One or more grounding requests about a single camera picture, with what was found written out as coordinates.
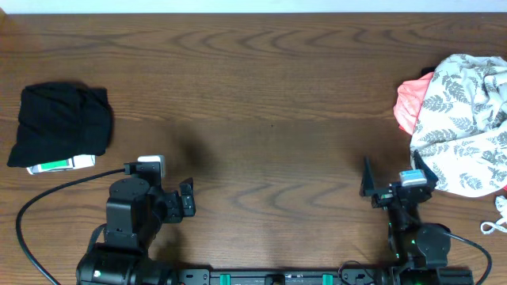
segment leaf patterned fabric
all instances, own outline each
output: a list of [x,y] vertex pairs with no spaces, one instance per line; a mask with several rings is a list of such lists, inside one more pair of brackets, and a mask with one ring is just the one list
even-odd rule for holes
[[438,176],[436,188],[468,197],[507,185],[507,62],[451,55],[436,68],[410,153]]

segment wooden table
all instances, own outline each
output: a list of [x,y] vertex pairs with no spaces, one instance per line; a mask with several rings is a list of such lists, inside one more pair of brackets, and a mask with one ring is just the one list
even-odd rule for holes
[[[337,268],[392,260],[387,215],[358,196],[364,155],[387,183],[408,168],[396,88],[453,53],[507,55],[504,14],[10,15],[0,34],[0,283],[45,283],[14,219],[45,189],[164,154],[166,189],[194,177],[197,214],[164,226],[151,256],[214,268]],[[113,140],[90,169],[30,176],[6,167],[21,90],[54,80],[104,86]],[[62,283],[105,221],[117,174],[42,199],[25,215],[30,249]],[[494,195],[442,192],[421,205],[491,252],[507,279]],[[477,280],[486,259],[452,242]]]

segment folded black cloth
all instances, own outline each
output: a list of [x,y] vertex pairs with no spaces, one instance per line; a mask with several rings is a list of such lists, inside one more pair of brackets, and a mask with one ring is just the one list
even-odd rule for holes
[[26,86],[18,120],[10,167],[102,155],[112,128],[107,90],[66,82]]

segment green tape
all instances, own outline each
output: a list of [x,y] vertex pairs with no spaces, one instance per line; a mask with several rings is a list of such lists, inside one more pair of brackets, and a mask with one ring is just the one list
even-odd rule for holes
[[322,275],[322,285],[333,285],[333,276],[331,274]]
[[48,170],[48,169],[54,169],[54,168],[62,167],[62,166],[69,166],[69,164],[67,163],[67,160],[43,163],[40,165],[40,168],[42,170]]
[[231,285],[231,276],[228,274],[220,274],[220,285]]

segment white plastic part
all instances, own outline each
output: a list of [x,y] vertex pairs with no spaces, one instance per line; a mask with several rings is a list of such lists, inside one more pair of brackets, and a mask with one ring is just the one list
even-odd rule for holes
[[160,177],[166,176],[166,158],[163,155],[143,155],[137,158],[138,162],[158,162],[160,163]]

